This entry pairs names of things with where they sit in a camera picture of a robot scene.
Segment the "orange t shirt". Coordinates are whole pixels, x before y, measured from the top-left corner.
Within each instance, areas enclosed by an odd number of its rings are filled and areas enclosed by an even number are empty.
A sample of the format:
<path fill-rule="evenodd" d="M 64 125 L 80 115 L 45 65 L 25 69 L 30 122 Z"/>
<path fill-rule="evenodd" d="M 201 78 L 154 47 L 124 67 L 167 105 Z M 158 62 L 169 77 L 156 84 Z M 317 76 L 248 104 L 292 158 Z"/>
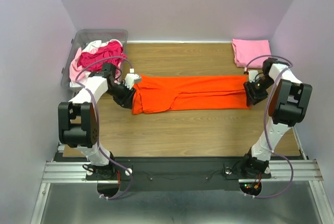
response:
<path fill-rule="evenodd" d="M 246 77 L 148 77 L 134 85 L 132 114 L 182 110 L 248 109 Z"/>

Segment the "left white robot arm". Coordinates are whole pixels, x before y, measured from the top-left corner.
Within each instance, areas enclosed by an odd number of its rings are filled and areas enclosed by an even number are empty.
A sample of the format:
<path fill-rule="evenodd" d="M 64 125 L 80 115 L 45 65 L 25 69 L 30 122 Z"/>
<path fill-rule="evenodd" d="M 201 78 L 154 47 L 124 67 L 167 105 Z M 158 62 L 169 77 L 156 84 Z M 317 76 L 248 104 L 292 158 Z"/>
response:
<path fill-rule="evenodd" d="M 62 144 L 80 151 L 90 162 L 83 165 L 88 176 L 112 179 L 116 176 L 113 154 L 99 140 L 100 124 L 97 102 L 105 93 L 121 107 L 131 109 L 135 95 L 134 85 L 141 76 L 130 69 L 125 79 L 118 81 L 116 66 L 104 63 L 102 70 L 92 72 L 83 84 L 75 81 L 81 90 L 68 102 L 58 105 L 58 134 Z"/>

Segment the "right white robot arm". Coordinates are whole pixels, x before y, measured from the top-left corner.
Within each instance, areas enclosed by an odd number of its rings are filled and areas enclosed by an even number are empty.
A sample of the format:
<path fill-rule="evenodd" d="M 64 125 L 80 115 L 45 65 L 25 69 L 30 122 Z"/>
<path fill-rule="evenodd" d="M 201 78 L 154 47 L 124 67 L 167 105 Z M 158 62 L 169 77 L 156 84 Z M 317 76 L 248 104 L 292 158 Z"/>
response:
<path fill-rule="evenodd" d="M 244 73 L 248 81 L 243 86 L 246 105 L 251 107 L 264 100 L 264 131 L 250 148 L 240 164 L 240 171 L 246 177 L 269 174 L 269 161 L 281 138 L 297 123 L 304 120 L 313 88 L 303 83 L 292 73 L 293 64 L 286 58 L 263 55 L 262 73 L 249 70 Z"/>

